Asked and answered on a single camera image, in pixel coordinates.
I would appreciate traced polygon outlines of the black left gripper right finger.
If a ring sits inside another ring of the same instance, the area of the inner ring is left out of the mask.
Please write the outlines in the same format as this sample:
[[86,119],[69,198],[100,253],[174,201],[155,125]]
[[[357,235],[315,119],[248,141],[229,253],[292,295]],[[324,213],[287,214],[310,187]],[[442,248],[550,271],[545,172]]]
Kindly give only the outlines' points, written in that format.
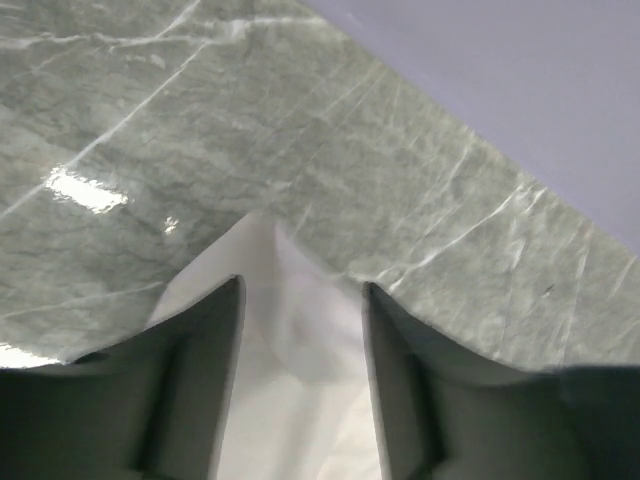
[[363,288],[375,431],[391,479],[635,479],[639,370],[522,371]]

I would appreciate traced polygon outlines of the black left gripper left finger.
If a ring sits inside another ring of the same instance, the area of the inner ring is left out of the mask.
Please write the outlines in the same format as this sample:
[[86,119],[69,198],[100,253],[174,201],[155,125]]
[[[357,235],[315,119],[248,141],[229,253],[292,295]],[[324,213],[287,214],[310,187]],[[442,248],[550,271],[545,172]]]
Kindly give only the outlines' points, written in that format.
[[213,479],[244,323],[234,276],[66,364],[1,372],[5,479]]

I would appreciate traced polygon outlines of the cream white t shirt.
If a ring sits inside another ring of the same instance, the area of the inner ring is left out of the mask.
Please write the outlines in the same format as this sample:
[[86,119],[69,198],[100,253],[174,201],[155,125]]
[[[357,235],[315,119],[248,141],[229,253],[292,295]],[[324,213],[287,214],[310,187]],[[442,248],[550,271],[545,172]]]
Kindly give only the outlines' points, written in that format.
[[166,287],[157,324],[228,277],[244,326],[221,479],[378,479],[361,292],[259,213],[241,218]]

